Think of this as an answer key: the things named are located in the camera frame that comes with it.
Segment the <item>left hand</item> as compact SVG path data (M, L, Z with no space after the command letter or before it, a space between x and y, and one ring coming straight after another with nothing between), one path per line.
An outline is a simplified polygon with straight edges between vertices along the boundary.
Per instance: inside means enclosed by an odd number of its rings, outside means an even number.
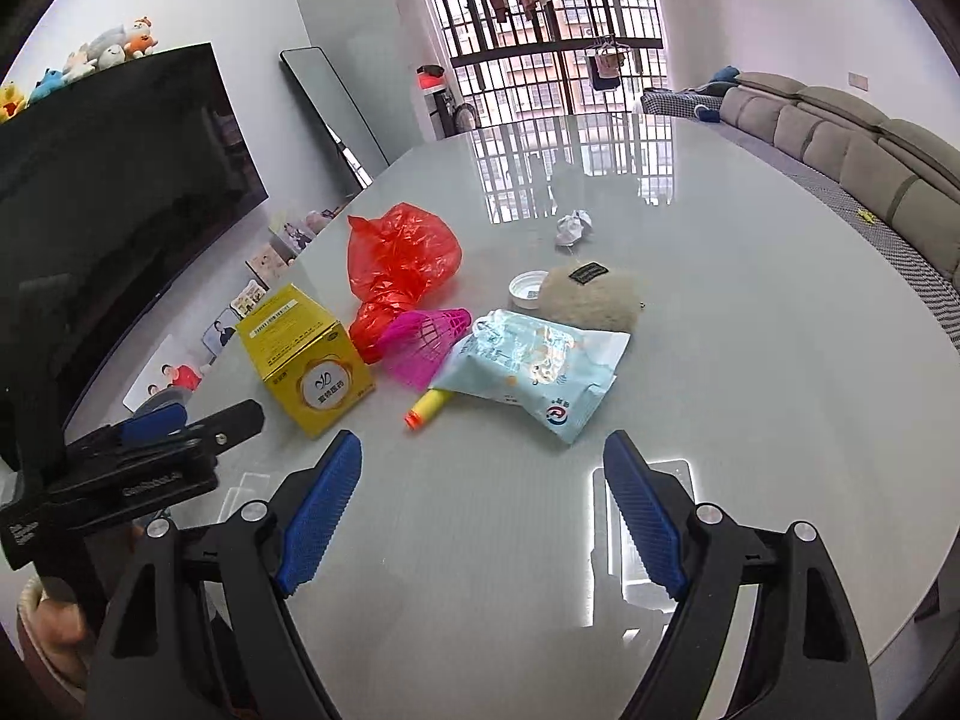
M33 577L18 600L18 624L23 652L34 653L34 660L59 686L85 692L93 634L80 606L55 600L41 579Z

